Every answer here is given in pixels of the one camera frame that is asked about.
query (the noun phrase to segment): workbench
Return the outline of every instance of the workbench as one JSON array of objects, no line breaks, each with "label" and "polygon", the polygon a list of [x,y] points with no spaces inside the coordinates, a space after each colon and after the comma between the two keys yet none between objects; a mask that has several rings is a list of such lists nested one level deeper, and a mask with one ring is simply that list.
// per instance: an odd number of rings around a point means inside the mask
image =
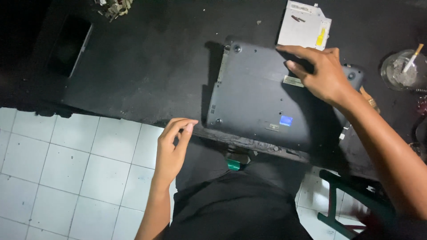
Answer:
[{"label": "workbench", "polygon": [[[340,49],[341,63],[365,69],[364,88],[381,116],[406,142],[413,142],[417,96],[388,89],[379,67],[390,53],[416,48],[419,37],[427,33],[426,9],[390,0],[300,2],[318,3],[332,19],[327,47]],[[20,83],[20,89],[47,102],[155,126],[164,127],[173,117],[197,119],[198,136],[376,179],[352,128],[339,147],[310,156],[203,126],[225,38],[234,35],[273,48],[285,8],[284,0],[135,0],[128,15],[109,23],[91,0],[53,0],[25,73],[28,80]],[[69,79],[44,67],[67,14],[94,26]]]}]

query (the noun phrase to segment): person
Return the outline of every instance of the person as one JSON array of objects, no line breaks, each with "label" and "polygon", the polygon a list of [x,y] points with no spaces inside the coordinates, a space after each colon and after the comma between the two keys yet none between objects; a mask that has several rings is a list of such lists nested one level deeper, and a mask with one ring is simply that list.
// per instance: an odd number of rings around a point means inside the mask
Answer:
[{"label": "person", "polygon": [[[300,46],[277,49],[314,65],[314,73],[310,74],[299,64],[286,62],[311,93],[341,111],[353,125],[396,209],[395,220],[381,229],[368,226],[356,239],[425,239],[427,166],[352,88],[342,71],[339,50],[320,51]],[[213,166],[214,174],[204,174],[209,180],[185,188],[178,184],[177,175],[186,164],[186,152],[190,153],[187,146],[197,123],[197,120],[174,118],[158,138],[156,168],[135,240],[311,239],[299,222],[295,195],[289,193],[295,190],[288,189],[286,183],[280,185],[246,169],[221,172]],[[200,161],[210,155],[201,156]],[[169,186],[175,177],[178,192],[169,225]]]}]

